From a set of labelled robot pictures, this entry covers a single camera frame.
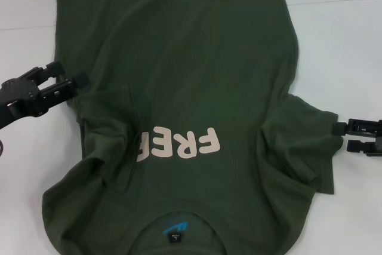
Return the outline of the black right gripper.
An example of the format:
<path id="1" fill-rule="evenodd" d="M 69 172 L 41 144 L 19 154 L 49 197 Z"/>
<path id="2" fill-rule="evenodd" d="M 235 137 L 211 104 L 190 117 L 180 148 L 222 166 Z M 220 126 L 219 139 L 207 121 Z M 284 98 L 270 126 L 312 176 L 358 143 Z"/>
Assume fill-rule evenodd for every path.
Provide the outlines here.
<path id="1" fill-rule="evenodd" d="M 366 121 L 349 119 L 348 122 L 337 122 L 332 128 L 333 135 L 378 135 L 374 142 L 361 142 L 349 140 L 347 151 L 351 153 L 364 153 L 369 157 L 382 156 L 381 120 Z"/>

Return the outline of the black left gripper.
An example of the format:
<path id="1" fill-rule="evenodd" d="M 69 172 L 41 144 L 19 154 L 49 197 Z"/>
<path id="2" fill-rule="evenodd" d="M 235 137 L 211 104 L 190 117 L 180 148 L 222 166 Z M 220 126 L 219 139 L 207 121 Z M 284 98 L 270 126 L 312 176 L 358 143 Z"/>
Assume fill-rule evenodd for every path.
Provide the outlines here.
<path id="1" fill-rule="evenodd" d="M 77 96 L 78 90 L 89 85 L 84 72 L 72 78 L 39 89 L 39 85 L 49 78 L 64 75 L 60 62 L 52 62 L 43 67 L 34 67 L 21 78 L 12 78 L 1 84 L 1 128 L 25 117 L 39 117 L 51 109 L 49 100 L 68 100 Z"/>

